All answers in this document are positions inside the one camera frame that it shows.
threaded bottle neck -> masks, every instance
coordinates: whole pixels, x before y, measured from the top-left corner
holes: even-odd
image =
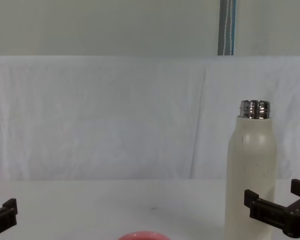
[[[263,100],[241,101],[239,117],[245,119],[269,119],[270,102]]]

white cloth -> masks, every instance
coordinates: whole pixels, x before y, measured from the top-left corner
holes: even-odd
[[[300,178],[300,57],[0,57],[0,180],[224,179],[244,99]]]
[[[189,178],[202,66],[0,57],[0,180]]]

